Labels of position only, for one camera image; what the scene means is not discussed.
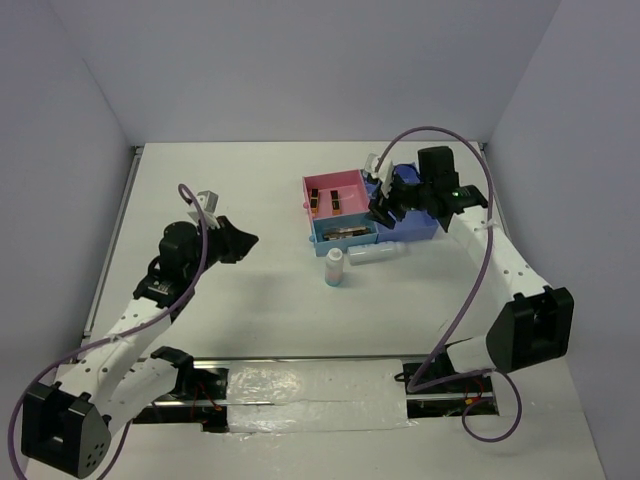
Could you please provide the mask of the white spray bottle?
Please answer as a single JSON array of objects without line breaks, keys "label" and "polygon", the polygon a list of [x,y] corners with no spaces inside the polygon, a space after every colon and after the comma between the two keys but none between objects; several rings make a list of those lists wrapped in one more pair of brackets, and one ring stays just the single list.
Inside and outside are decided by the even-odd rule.
[{"label": "white spray bottle", "polygon": [[347,258],[352,266],[376,263],[405,256],[408,246],[403,242],[387,241],[356,245],[347,248]]}]

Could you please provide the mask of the black gold lipstick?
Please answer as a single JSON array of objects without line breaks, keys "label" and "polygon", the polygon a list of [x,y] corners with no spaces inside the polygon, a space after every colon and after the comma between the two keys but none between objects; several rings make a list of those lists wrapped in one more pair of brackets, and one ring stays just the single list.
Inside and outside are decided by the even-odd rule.
[{"label": "black gold lipstick", "polygon": [[338,190],[330,191],[330,199],[331,199],[331,213],[333,216],[338,216],[342,214],[342,203],[341,197]]},{"label": "black gold lipstick", "polygon": [[313,188],[309,192],[308,207],[309,207],[311,216],[315,218],[318,215],[318,211],[319,211],[319,190],[317,188]]}]

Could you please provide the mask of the long brown eyeshadow palette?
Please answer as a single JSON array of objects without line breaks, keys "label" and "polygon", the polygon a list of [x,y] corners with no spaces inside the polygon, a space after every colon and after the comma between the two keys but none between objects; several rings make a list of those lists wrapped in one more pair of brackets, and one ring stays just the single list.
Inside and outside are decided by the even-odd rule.
[{"label": "long brown eyeshadow palette", "polygon": [[334,241],[345,238],[353,238],[371,233],[371,229],[368,226],[351,226],[351,227],[336,227],[330,228],[323,232],[322,237],[325,241]]}]

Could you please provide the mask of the white pastel bottle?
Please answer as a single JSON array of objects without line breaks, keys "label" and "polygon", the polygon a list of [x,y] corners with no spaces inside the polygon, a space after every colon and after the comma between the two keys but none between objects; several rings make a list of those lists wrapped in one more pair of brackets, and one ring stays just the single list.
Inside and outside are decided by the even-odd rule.
[{"label": "white pastel bottle", "polygon": [[330,249],[325,256],[325,282],[336,287],[344,277],[344,254],[339,248]]}]

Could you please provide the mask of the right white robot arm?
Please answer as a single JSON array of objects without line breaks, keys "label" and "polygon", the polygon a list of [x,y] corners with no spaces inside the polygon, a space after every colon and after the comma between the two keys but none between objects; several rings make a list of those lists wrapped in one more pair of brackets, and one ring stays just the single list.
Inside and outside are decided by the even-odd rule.
[{"label": "right white robot arm", "polygon": [[375,189],[369,217],[392,229],[410,211],[435,219],[479,269],[470,294],[483,286],[494,295],[497,315],[488,331],[453,341],[446,331],[429,359],[437,364],[435,379],[456,391],[470,372],[511,373],[566,355],[574,299],[564,287],[554,288],[522,257],[492,218],[489,197],[476,186],[463,186],[447,146],[419,150],[417,181],[406,182],[389,159],[370,155],[364,172]]}]

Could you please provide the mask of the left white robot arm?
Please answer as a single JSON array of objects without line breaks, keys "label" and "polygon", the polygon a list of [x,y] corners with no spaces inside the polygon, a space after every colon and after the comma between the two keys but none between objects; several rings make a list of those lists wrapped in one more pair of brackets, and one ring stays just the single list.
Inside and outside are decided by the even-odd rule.
[{"label": "left white robot arm", "polygon": [[172,326],[208,268],[243,260],[258,241],[224,216],[214,226],[185,221],[167,226],[158,255],[111,330],[54,383],[36,382],[27,389],[22,454],[84,479],[148,404],[165,394],[190,395],[197,373],[191,355],[168,346],[144,352]]}]

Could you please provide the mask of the pink blue purple organizer tray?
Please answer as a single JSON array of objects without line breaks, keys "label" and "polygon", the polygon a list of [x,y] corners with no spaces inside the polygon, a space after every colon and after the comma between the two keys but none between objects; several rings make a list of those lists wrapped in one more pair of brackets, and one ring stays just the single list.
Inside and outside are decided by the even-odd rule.
[{"label": "pink blue purple organizer tray", "polygon": [[[374,193],[375,186],[366,182],[362,170],[346,170],[320,175],[306,176],[302,179],[304,204],[315,255],[322,257],[332,248],[344,251],[350,246],[374,244],[379,242],[415,242],[433,238],[438,222],[428,214],[411,211],[398,222],[393,230],[389,230],[367,217],[369,200]],[[309,211],[309,192],[319,190],[319,211],[313,218]],[[331,213],[330,191],[338,190],[342,203],[342,214],[333,216]],[[336,227],[351,227],[365,225],[371,229],[368,235],[325,241],[322,234],[325,230]]]}]

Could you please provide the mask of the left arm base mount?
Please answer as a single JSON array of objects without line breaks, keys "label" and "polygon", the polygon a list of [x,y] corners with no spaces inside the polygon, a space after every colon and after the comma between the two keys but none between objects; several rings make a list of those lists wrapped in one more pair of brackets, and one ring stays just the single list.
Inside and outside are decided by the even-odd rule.
[{"label": "left arm base mount", "polygon": [[139,425],[196,425],[206,433],[227,433],[227,368],[195,368],[177,390],[146,406],[133,420]]}]

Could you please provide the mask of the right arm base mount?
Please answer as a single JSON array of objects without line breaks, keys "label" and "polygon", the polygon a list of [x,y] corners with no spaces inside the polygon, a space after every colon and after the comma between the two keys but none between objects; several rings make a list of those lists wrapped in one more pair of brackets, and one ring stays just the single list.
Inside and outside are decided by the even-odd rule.
[{"label": "right arm base mount", "polygon": [[394,380],[405,387],[409,419],[459,417],[469,406],[472,406],[471,416],[498,414],[489,375],[466,374],[462,378],[451,379],[456,373],[446,353],[438,354],[428,371],[418,380],[419,384],[435,382],[435,385],[417,393],[410,393],[409,381],[413,379],[421,364],[422,358],[404,359],[401,370],[394,375]]}]

